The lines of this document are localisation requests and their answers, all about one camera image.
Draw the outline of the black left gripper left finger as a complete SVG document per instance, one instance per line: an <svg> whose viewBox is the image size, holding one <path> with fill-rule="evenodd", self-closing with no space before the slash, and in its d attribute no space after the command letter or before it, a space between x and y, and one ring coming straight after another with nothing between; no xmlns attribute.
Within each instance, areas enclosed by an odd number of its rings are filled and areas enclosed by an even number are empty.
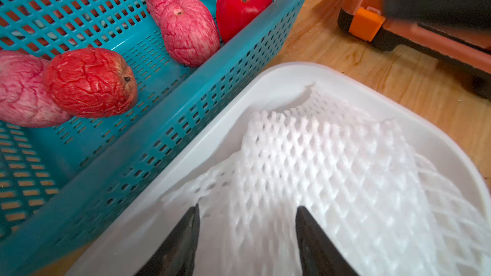
<svg viewBox="0 0 491 276"><path fill-rule="evenodd" d="M199 205L190 207L151 258L138 270L141 275L192 275L200 229Z"/></svg>

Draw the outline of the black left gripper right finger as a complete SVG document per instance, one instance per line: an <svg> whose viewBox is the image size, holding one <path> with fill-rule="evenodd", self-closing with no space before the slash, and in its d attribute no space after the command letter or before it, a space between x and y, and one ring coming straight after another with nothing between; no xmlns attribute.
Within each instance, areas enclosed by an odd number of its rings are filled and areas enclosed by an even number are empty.
<svg viewBox="0 0 491 276"><path fill-rule="evenodd" d="M304 206L297 209L295 231L303 276L358 276Z"/></svg>

